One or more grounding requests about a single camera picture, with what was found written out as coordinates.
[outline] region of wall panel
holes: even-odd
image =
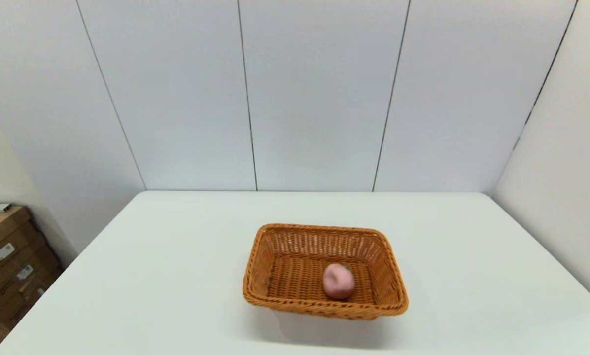
[[[574,0],[411,3],[376,191],[490,193]]]
[[[148,189],[255,190],[236,0],[79,0]]]
[[[371,191],[407,4],[240,1],[260,190]]]

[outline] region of pink ball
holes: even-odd
[[[354,292],[356,284],[349,269],[340,264],[330,264],[323,273],[323,289],[329,297],[345,299]]]

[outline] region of white wall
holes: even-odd
[[[79,0],[148,189],[255,190],[236,0]]]
[[[259,190],[371,191],[407,0],[241,0]]]
[[[493,197],[590,290],[590,0]]]
[[[48,244],[58,254],[63,266],[68,266],[78,255],[56,222],[43,197],[36,191],[19,164],[17,155],[0,130],[0,202],[25,205],[31,212],[36,226],[47,238]]]
[[[376,191],[490,193],[575,0],[416,0]]]
[[[0,127],[76,251],[144,191],[72,0],[0,0]]]

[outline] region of stacked cardboard boxes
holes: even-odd
[[[60,273],[25,207],[0,213],[0,342]]]

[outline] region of woven basket bottom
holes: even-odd
[[[323,290],[323,272],[331,263],[339,263],[349,267],[354,275],[356,290],[343,301],[375,305],[372,292],[369,266],[366,263],[324,259],[315,256],[294,256],[287,254],[277,256],[273,262],[269,297],[287,299],[312,299],[319,301],[336,301],[326,295]]]

